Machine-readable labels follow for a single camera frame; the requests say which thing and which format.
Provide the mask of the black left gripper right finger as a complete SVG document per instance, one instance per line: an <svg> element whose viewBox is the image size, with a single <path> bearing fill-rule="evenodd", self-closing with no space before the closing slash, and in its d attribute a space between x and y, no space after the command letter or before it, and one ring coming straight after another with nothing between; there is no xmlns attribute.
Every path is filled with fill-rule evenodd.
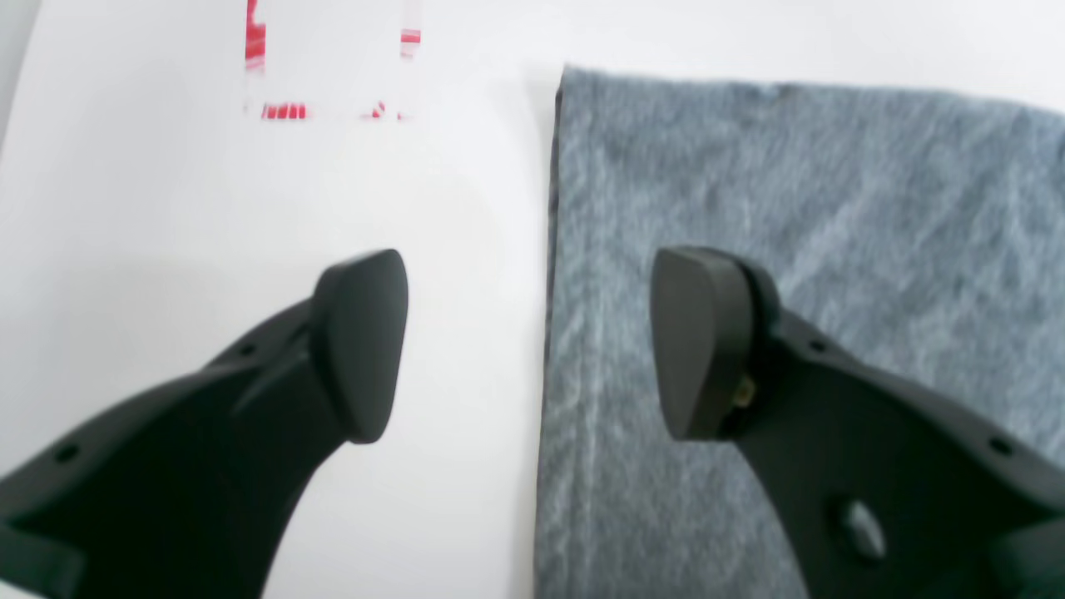
<svg viewBox="0 0 1065 599"><path fill-rule="evenodd" d="M650 312L666 428L741 452L812 598L1061 598L1063 471L1033 448L862 365L737 255L657 250Z"/></svg>

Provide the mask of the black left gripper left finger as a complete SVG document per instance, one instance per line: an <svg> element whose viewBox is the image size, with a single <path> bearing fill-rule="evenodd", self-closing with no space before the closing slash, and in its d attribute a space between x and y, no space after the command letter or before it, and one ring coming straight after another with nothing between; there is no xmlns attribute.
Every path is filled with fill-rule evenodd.
<svg viewBox="0 0 1065 599"><path fill-rule="evenodd" d="M2 582L46 598L259 598L320 465L383 436L408 291L398 250L335 263L201 370L5 475Z"/></svg>

